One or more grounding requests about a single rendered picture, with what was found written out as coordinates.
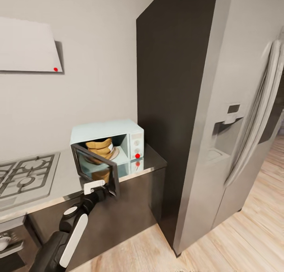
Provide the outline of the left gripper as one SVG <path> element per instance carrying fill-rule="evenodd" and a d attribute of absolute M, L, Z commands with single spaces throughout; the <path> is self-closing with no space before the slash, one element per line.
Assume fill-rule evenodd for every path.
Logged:
<path fill-rule="evenodd" d="M 105 200 L 105 197 L 109 194 L 110 186 L 108 186 L 106 189 L 97 189 L 94 190 L 94 192 L 90 194 L 84 194 L 82 193 L 80 195 L 80 200 L 82 201 L 83 199 L 89 199 L 92 202 L 92 209 L 95 207 L 95 205 L 98 202 L 102 202 Z"/>

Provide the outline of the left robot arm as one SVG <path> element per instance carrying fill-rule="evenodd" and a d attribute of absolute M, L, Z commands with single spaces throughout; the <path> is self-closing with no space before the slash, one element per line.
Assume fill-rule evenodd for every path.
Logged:
<path fill-rule="evenodd" d="M 65 272 L 88 223 L 88 215 L 98 202 L 105 200 L 106 189 L 92 188 L 105 185 L 104 180 L 84 184 L 80 202 L 63 213 L 59 230 L 40 248 L 28 272 Z"/>

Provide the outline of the popcorn bag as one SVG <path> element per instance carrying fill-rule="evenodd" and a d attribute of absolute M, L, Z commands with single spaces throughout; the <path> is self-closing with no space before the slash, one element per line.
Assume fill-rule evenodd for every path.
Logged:
<path fill-rule="evenodd" d="M 114 153 L 112 137 L 85 141 L 85 144 L 89 151 L 105 157 L 106 159 L 110 159 Z"/>

